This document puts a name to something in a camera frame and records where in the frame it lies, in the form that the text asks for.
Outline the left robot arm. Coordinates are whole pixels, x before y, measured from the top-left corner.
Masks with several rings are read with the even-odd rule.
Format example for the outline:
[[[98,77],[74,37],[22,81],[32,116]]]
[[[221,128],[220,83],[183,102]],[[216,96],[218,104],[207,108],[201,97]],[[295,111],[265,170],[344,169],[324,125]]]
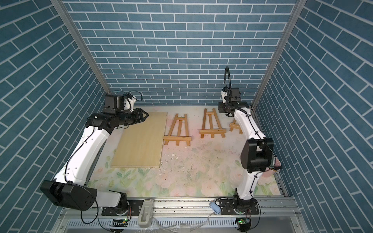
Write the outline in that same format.
[[[41,192],[60,207],[78,211],[102,207],[115,209],[118,215],[126,213],[129,204],[125,193],[87,188],[86,183],[112,132],[121,125],[142,123],[148,116],[141,108],[92,114],[72,155],[52,180],[42,182]]]

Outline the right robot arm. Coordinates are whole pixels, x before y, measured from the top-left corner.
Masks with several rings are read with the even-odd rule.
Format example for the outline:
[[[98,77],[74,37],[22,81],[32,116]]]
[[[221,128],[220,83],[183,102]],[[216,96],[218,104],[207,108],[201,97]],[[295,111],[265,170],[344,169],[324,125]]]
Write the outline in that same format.
[[[275,166],[274,141],[261,132],[246,103],[229,104],[228,102],[220,102],[218,111],[226,115],[231,114],[246,137],[241,152],[241,165],[244,172],[242,182],[233,195],[233,208],[238,213],[251,212],[256,214],[259,212],[259,205],[254,198],[254,190],[260,176]]]

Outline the wooden easel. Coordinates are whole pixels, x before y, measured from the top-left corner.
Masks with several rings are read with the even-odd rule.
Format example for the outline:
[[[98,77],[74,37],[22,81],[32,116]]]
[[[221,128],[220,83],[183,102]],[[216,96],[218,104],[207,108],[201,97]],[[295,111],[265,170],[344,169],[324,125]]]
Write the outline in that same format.
[[[235,119],[229,124],[229,131],[232,132],[234,130],[238,130],[240,135],[243,134],[243,131],[240,125],[237,123]]]
[[[204,109],[202,128],[199,130],[200,138],[206,138],[210,136],[215,138],[216,135],[220,135],[222,138],[226,138],[226,129],[222,127],[218,113],[215,108],[208,110]]]
[[[187,114],[184,114],[184,116],[176,114],[168,133],[163,136],[163,145],[175,142],[175,145],[179,146],[181,142],[185,142],[187,146],[191,146],[191,141],[192,137],[189,135]]]

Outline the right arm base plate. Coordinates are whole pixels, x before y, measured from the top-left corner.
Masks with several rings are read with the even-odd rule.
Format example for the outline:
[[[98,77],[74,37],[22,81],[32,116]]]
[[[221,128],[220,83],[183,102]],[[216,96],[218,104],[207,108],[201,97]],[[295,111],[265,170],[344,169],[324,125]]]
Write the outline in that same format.
[[[259,206],[254,200],[220,199],[218,206],[222,215],[258,215]]]

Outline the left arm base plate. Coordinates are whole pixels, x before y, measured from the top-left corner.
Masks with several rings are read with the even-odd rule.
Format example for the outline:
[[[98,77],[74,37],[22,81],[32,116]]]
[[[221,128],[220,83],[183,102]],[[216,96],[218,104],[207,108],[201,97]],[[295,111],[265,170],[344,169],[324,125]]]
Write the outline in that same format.
[[[124,210],[119,209],[118,207],[112,208],[103,208],[101,215],[102,216],[138,216],[144,200],[127,200],[127,208]]]

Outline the wooden canvas board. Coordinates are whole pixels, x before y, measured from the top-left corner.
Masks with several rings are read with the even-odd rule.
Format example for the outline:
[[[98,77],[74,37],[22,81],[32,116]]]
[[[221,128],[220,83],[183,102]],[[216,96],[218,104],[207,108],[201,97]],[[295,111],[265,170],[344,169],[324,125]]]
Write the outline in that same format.
[[[166,112],[150,112],[139,124],[124,130],[115,151],[113,168],[155,168],[160,166]]]

